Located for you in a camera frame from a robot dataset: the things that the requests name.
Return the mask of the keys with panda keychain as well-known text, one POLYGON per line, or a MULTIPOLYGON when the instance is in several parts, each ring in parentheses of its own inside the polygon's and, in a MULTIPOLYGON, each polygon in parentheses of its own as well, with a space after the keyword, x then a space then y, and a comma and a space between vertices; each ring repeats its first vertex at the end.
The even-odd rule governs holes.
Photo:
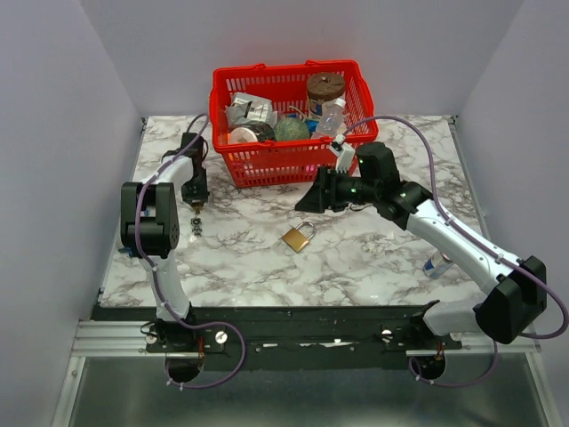
POLYGON ((203 236, 203 222, 201 216, 196 213, 190 220, 191 230, 194 236, 202 237, 203 236))

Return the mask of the small brass padlock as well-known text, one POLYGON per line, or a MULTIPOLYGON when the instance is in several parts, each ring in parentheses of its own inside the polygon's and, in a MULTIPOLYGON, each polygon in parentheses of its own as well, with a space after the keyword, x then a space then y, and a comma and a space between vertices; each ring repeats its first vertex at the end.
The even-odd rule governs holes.
POLYGON ((204 209, 204 205, 202 203, 193 203, 191 206, 197 214, 201 213, 204 209))

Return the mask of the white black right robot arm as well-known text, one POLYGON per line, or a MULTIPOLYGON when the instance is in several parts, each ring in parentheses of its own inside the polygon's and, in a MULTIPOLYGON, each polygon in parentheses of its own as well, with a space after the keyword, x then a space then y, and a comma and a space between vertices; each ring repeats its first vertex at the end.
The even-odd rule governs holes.
POLYGON ((437 210, 430 191, 399 176, 394 155, 381 142, 356 150, 359 176, 321 166, 315 181, 296 204, 299 212, 341 212, 350 204, 373 205, 378 214, 445 254, 485 294, 455 302, 434 301, 413 316, 411 342, 422 349, 451 333, 483 333, 509 344, 545 311, 547 294, 531 279, 546 277, 541 260, 508 253, 461 222, 451 222, 437 210))

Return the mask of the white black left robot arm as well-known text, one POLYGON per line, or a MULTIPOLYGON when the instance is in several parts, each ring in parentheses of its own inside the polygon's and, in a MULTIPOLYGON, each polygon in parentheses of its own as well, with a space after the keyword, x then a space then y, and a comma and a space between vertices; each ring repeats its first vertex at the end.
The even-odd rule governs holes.
POLYGON ((156 319, 146 336, 149 344, 165 350, 201 352, 204 346, 203 336, 191 325, 196 317, 182 289, 174 249, 180 241, 176 196, 196 214, 208 201, 206 154, 204 137, 185 132, 180 146, 164 153, 156 171, 121 188, 121 242, 140 260, 156 301, 156 319))

